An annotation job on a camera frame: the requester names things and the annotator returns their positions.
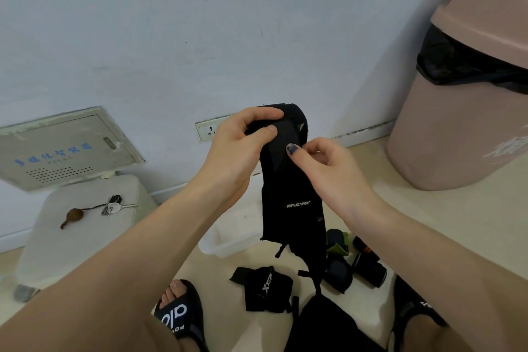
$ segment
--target tiled floor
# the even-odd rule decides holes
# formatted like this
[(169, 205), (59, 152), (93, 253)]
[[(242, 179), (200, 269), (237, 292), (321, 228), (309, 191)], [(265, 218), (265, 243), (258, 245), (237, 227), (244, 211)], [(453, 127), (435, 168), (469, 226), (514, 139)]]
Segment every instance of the tiled floor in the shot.
[[(416, 220), (444, 233), (476, 253), (528, 279), (528, 155), (510, 163), (475, 185), (449, 191), (412, 188), (392, 168), (384, 154), (386, 139), (351, 148), (374, 189), (385, 200)], [(325, 210), (326, 226), (344, 229), (342, 221)], [(294, 295), (301, 306), (314, 292), (310, 279), (298, 277), (303, 262), (285, 250), (273, 256), (277, 244), (262, 242), (236, 255), (220, 259), (195, 249), (178, 277), (191, 280), (202, 298), (205, 333), (213, 351), (275, 352), (284, 348), (292, 317), (287, 314), (246, 312), (243, 289), (228, 281), (238, 266), (274, 265), (294, 279)], [(10, 296), (20, 250), (0, 254), (0, 322), (20, 308)], [(393, 320), (389, 271), (381, 289), (355, 279), (345, 295), (323, 286), (329, 296), (356, 320), (366, 334), (385, 346)]]

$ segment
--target fingernail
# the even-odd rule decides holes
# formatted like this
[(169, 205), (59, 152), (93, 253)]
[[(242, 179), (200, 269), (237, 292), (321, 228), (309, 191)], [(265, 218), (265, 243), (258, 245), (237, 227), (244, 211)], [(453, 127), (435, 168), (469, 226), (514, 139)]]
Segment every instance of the fingernail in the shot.
[(299, 147), (297, 145), (295, 145), (294, 143), (288, 143), (286, 145), (286, 152), (290, 156), (293, 155), (297, 149), (299, 149)]

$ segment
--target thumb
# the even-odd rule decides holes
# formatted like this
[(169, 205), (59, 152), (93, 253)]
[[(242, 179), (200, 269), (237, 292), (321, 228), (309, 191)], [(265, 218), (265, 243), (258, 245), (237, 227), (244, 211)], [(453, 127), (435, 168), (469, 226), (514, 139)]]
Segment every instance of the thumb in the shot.
[(274, 125), (268, 125), (267, 127), (261, 128), (253, 134), (248, 135), (247, 138), (249, 138), (260, 150), (265, 144), (273, 141), (277, 136), (277, 132), (277, 127)]
[(294, 143), (289, 143), (286, 146), (286, 152), (293, 160), (293, 162), (302, 170), (304, 173), (310, 177), (317, 171), (321, 163), (315, 160), (310, 154)]

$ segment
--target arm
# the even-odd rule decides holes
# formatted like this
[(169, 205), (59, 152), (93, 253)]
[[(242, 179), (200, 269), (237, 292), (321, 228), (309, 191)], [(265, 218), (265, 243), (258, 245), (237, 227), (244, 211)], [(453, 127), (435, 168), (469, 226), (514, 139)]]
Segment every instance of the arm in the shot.
[(0, 327), (2, 349), (125, 347), (203, 234), (246, 191), (262, 146), (277, 134), (269, 126), (245, 136), (246, 126), (282, 115), (248, 108), (224, 121), (188, 185)]
[(316, 138), (291, 158), (348, 228), (473, 349), (525, 349), (528, 281), (384, 202), (338, 144)]

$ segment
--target electrical outlet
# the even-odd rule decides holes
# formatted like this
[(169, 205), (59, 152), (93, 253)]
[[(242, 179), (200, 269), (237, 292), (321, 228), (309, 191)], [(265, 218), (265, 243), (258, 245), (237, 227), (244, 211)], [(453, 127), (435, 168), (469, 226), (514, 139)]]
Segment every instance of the electrical outlet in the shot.
[(223, 116), (223, 117), (217, 117), (215, 119), (200, 121), (199, 123), (194, 123), (196, 126), (196, 130), (198, 131), (198, 135), (200, 137), (200, 141), (202, 142), (208, 142), (213, 139), (213, 137), (216, 134), (216, 130), (218, 129), (218, 126), (222, 121), (227, 119), (228, 117), (231, 117), (231, 115)]

